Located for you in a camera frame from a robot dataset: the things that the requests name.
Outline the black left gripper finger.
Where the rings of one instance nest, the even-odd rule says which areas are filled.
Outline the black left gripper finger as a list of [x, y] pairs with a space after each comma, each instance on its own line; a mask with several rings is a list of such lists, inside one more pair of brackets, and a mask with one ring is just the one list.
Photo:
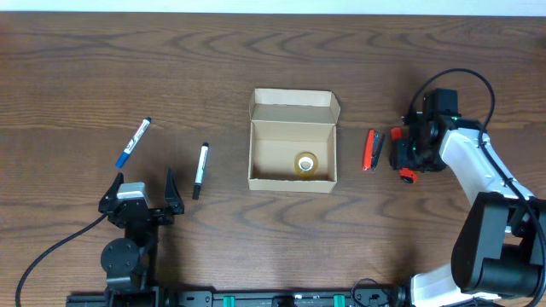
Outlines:
[[168, 169], [166, 176], [166, 186], [164, 199], [171, 208], [173, 214], [184, 214], [184, 203], [178, 193], [174, 174], [171, 168]]
[[119, 172], [115, 179], [113, 180], [112, 185], [107, 190], [107, 192], [102, 196], [98, 204], [98, 211], [100, 213], [112, 213], [119, 205], [117, 193], [120, 186], [124, 183], [124, 175], [122, 172]]

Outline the black whiteboard marker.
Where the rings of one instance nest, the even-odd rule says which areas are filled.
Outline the black whiteboard marker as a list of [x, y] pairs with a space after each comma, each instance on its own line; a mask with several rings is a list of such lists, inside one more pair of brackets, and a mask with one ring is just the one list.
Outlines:
[[198, 200], [200, 198], [200, 190], [205, 175], [206, 162], [209, 153], [209, 144], [204, 142], [200, 148], [200, 157], [198, 160], [197, 170], [195, 174], [194, 189], [192, 193], [192, 199]]

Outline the red stapler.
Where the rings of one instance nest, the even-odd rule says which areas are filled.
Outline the red stapler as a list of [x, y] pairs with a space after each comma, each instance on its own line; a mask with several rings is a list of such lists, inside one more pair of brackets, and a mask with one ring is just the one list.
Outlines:
[[377, 130], [370, 129], [363, 149], [363, 170], [374, 171], [378, 165], [383, 148], [385, 135]]

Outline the blue whiteboard marker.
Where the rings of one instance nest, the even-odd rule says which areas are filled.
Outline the blue whiteboard marker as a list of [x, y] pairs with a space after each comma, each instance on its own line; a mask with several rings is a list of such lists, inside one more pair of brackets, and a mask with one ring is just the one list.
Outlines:
[[115, 166], [117, 168], [121, 169], [124, 166], [125, 162], [130, 158], [132, 152], [134, 151], [139, 141], [142, 139], [142, 136], [144, 135], [144, 133], [150, 126], [151, 122], [152, 122], [152, 119], [150, 117], [147, 117], [142, 121], [142, 123], [140, 124], [140, 126], [138, 127], [134, 135], [132, 136], [132, 138], [129, 140], [127, 146], [125, 147], [125, 149], [123, 150], [119, 158], [117, 159], [115, 163]]

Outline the yellow clear tape roll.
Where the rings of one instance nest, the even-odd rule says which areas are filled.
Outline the yellow clear tape roll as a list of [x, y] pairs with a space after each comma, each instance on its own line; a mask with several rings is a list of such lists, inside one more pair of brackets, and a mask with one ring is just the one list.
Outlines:
[[300, 177], [311, 177], [318, 167], [318, 159], [310, 152], [299, 153], [294, 161], [294, 169]]

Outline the red utility knife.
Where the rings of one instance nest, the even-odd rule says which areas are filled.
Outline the red utility knife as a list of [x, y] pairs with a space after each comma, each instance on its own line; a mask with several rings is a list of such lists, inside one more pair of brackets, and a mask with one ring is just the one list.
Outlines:
[[404, 138], [401, 128], [391, 129], [392, 151], [390, 155], [390, 166], [398, 171], [400, 178], [406, 183], [417, 183], [418, 177], [415, 171], [409, 168], [411, 160], [408, 156], [410, 140]]

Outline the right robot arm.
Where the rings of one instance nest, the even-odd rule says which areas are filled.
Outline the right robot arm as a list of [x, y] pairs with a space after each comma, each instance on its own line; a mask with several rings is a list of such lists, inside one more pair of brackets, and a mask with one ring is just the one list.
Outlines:
[[409, 134], [392, 130], [391, 167], [409, 173], [456, 175], [471, 209], [449, 264], [414, 275], [411, 306], [487, 304], [500, 298], [536, 298], [545, 284], [545, 202], [520, 185], [494, 152], [476, 119], [458, 112], [457, 93], [436, 89], [410, 110]]

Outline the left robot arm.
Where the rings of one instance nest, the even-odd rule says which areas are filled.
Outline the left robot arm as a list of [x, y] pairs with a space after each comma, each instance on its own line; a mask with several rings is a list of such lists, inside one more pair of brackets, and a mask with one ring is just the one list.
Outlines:
[[120, 172], [99, 201], [98, 211], [125, 232], [110, 241], [101, 255], [107, 306], [178, 304], [177, 295], [155, 280], [159, 227], [174, 224], [174, 217], [184, 214], [172, 171], [167, 172], [164, 199], [165, 206], [150, 208], [146, 185], [125, 183]]

